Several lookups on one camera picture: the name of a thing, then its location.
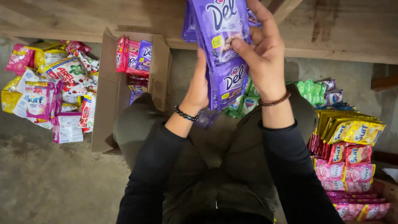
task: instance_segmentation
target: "gray floor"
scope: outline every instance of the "gray floor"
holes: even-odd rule
[[[5,72],[13,42],[0,37],[0,87],[15,75]],[[100,55],[100,44],[91,44]],[[172,104],[187,91],[195,66],[195,52],[172,50],[174,58]],[[386,66],[372,63],[286,58],[288,80],[333,77],[344,98],[363,113],[387,125],[376,150],[395,152],[398,115],[397,90],[370,90],[371,78]],[[114,223],[129,170],[122,157],[91,153],[91,136],[82,143],[53,144],[51,132],[26,119],[0,112],[0,223]],[[212,150],[225,144],[237,120],[221,117],[208,132]]]

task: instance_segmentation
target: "black long-sleeve shirt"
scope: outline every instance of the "black long-sleeve shirt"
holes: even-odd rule
[[[315,174],[297,121],[283,129],[264,128],[260,121],[259,128],[288,223],[344,223]],[[120,202],[118,224],[162,223],[163,192],[185,141],[161,126],[143,145]],[[206,223],[271,223],[239,211],[205,219]]]

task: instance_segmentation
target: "cardboard box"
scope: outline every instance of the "cardboard box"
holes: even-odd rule
[[[113,123],[117,116],[129,106],[131,90],[127,86],[125,73],[116,72],[116,45],[121,36],[130,40],[149,41],[153,43],[148,92],[152,95],[154,105],[161,111],[168,110],[167,90],[170,86],[172,56],[170,48],[160,34],[116,32],[114,37],[105,31],[102,38],[97,102],[92,133],[92,152],[121,155],[113,139]]]

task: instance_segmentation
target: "brown braided bracelet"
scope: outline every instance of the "brown braided bracelet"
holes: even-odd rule
[[[280,99],[280,100],[278,100],[278,101],[275,101],[275,102],[272,102],[272,103],[264,103],[264,102],[261,100],[261,98],[260,98],[260,99],[258,100],[258,104],[261,105],[261,106],[275,106],[275,105],[278,105],[278,104],[282,103],[283,101],[287,100],[291,95],[292,95],[291,92],[286,91],[286,95],[285,95],[282,99]]]

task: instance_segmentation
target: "hand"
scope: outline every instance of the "hand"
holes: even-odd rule
[[[209,104],[207,97],[206,56],[202,48],[197,50],[195,73],[191,79],[189,90],[179,109],[190,115],[196,116],[198,112]]]
[[[272,13],[258,0],[247,0],[263,29],[250,27],[252,44],[233,39],[233,49],[246,61],[253,84],[265,101],[276,101],[286,94],[284,77],[285,45]]]

